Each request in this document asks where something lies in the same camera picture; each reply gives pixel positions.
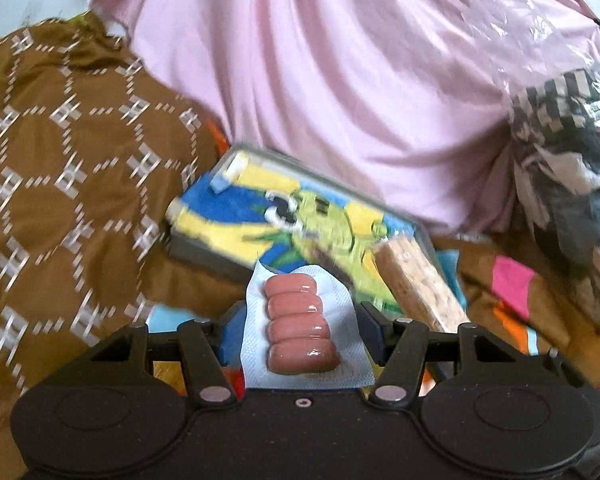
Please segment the puffed rice bar packet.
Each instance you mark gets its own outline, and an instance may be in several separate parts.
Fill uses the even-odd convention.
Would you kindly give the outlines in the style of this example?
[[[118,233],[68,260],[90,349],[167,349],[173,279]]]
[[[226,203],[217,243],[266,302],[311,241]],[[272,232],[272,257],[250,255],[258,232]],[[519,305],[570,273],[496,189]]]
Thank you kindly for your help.
[[[469,323],[460,302],[413,237],[399,235],[373,247],[377,270],[407,318],[433,332],[456,334]]]

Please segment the pink sausages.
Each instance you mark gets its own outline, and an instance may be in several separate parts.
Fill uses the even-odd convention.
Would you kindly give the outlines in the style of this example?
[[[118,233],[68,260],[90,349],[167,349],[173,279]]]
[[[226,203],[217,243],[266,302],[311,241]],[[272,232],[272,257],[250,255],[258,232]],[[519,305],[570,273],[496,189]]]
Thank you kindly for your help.
[[[240,350],[246,388],[357,389],[374,382],[352,298],[320,266],[275,273],[257,263],[246,306]]]

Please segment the grey tray with drawing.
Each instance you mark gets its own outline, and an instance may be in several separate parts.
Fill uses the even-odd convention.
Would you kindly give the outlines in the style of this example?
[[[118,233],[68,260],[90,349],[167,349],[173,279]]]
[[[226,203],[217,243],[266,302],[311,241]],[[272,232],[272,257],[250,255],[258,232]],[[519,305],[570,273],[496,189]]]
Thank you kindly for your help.
[[[352,299],[387,318],[400,312],[375,263],[374,248],[405,235],[458,292],[456,255],[436,252],[424,227],[294,159],[246,144],[220,161],[166,208],[170,255],[234,281],[262,263],[288,273],[322,266]]]

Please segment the brown PF patterned blanket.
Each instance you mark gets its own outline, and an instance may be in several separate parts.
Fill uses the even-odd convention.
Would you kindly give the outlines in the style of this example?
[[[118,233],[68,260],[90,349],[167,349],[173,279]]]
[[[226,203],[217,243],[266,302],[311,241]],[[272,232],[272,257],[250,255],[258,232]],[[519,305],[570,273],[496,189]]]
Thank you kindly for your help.
[[[205,318],[242,285],[170,258],[164,213],[228,144],[94,14],[0,40],[0,479],[27,390],[159,306]]]

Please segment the pink hanging sheet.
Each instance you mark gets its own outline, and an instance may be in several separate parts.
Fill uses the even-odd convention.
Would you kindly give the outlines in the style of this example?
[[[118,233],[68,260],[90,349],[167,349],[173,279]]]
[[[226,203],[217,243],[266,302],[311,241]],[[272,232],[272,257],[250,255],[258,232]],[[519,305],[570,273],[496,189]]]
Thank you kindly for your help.
[[[471,25],[519,10],[600,63],[583,0],[92,0],[151,75],[233,142],[301,160],[436,232],[503,231],[515,190],[507,107]]]

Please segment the plastic wrapped clothes bundle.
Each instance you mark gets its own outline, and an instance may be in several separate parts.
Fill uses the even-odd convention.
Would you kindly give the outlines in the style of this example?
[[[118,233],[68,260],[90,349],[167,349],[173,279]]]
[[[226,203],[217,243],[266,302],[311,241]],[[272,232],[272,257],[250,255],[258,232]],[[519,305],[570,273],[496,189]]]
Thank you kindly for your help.
[[[529,229],[600,330],[600,62],[529,3],[475,4],[464,20],[508,105]]]

